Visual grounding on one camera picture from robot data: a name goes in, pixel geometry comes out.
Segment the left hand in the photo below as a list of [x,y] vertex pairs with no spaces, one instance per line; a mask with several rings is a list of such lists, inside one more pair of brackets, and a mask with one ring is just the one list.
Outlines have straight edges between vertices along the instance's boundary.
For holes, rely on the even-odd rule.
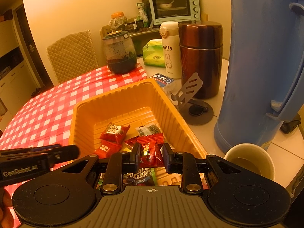
[[12,207],[11,195],[6,189],[3,189],[3,196],[1,197],[2,206],[1,206],[1,227],[3,228],[13,228],[14,218],[10,211]]

